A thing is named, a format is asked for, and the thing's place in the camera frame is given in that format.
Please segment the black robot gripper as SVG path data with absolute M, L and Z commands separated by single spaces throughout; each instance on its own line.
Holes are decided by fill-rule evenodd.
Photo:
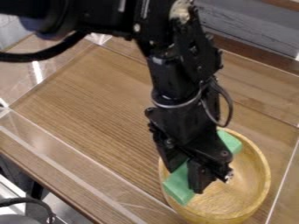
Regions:
M 187 163 L 189 187 L 203 194 L 233 174 L 233 153 L 218 135 L 218 125 L 199 103 L 186 107 L 151 107 L 145 111 L 154 143 L 169 172 Z

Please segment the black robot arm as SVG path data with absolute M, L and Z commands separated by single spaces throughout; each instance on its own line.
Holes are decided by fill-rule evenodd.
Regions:
M 145 112 L 169 171 L 187 168 L 187 186 L 202 193 L 233 173 L 233 154 L 218 135 L 231 117 L 218 83 L 222 51 L 203 30 L 194 0 L 0 0 L 0 14 L 61 43 L 39 52 L 0 52 L 3 62 L 47 60 L 91 33 L 137 42 L 153 80 L 154 105 Z

